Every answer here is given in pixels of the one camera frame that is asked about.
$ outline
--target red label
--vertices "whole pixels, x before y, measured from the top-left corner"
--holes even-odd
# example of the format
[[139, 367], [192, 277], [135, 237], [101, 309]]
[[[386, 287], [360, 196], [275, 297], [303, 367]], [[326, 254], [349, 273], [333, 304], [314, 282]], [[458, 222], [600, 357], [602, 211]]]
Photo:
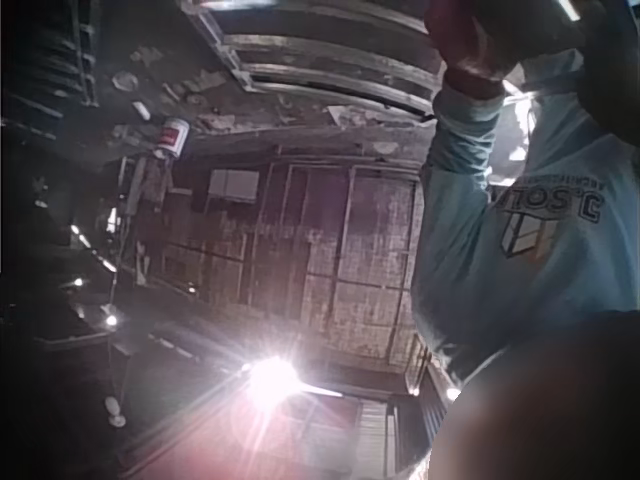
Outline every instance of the red label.
[[175, 146], [178, 141], [178, 136], [180, 132], [176, 128], [164, 127], [162, 129], [162, 133], [160, 134], [160, 140], [158, 143], [160, 145], [167, 145], [169, 147]]

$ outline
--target light blue sweatshirt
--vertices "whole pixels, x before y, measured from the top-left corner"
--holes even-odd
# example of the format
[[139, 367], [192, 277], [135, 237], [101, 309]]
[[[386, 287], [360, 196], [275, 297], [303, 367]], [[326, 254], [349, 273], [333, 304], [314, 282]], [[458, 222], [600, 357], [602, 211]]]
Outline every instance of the light blue sweatshirt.
[[[539, 80], [580, 64], [565, 52], [524, 69]], [[640, 306], [639, 150], [600, 129], [575, 94], [543, 98], [524, 173], [491, 203], [484, 172], [502, 102], [445, 85], [422, 171], [413, 311], [458, 384], [514, 338]]]

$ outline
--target sleeve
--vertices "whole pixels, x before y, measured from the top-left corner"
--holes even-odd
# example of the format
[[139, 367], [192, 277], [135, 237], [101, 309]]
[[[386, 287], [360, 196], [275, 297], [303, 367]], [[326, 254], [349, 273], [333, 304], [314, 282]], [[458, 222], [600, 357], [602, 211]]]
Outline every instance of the sleeve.
[[485, 171], [502, 104], [503, 96], [475, 100], [446, 84], [436, 96], [436, 134], [421, 172], [424, 215], [416, 274], [437, 269], [452, 250], [473, 248], [489, 204]]

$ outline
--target can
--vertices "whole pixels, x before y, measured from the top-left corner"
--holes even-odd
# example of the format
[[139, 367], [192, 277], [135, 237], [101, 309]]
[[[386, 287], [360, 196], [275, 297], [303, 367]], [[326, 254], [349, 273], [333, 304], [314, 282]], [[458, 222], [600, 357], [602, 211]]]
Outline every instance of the can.
[[158, 158], [178, 159], [189, 135], [189, 123], [179, 118], [168, 118], [164, 122], [160, 139], [153, 153]]

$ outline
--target wall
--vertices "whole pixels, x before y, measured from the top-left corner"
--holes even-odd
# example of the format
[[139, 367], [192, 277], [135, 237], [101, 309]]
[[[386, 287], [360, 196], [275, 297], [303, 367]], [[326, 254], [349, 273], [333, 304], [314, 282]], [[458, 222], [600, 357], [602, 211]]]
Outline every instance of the wall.
[[212, 321], [244, 323], [260, 342], [296, 338], [307, 355], [402, 371], [414, 334], [408, 288], [422, 193], [370, 168], [271, 164], [253, 204], [207, 198], [210, 168], [174, 171], [192, 195], [141, 213], [151, 271], [190, 284]]

